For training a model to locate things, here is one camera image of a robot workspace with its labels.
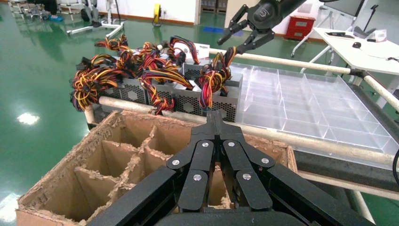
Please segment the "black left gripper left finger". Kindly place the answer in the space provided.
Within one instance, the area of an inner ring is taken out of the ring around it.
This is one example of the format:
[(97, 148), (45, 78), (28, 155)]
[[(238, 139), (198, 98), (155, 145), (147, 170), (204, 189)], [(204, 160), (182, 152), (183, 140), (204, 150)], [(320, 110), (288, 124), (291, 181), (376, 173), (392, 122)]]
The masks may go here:
[(190, 142), (167, 161), (176, 171), (174, 187), (180, 212), (202, 212), (208, 205), (209, 184), (215, 169), (215, 116), (191, 129)]

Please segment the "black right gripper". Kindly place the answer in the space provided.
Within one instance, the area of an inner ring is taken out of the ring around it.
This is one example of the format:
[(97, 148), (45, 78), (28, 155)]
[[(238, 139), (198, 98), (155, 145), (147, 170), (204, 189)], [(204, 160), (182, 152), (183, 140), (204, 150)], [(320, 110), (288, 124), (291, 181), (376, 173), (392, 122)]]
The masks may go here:
[[(243, 44), (236, 47), (236, 54), (257, 49), (274, 39), (273, 27), (299, 7), (299, 0), (261, 0), (249, 8), (244, 4), (230, 20), (217, 44), (224, 44), (233, 34), (243, 30), (248, 25), (251, 34)], [(247, 19), (240, 19), (247, 13)]]

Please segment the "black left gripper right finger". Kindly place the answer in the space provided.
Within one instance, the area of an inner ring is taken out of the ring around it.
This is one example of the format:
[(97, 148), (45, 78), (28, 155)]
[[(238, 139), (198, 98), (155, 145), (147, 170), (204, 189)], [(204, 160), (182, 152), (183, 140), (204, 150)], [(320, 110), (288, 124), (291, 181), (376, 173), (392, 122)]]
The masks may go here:
[(234, 207), (271, 210), (272, 199), (263, 183), (275, 160), (247, 143), (241, 127), (225, 123), (220, 111), (215, 112), (215, 127), (218, 159)]

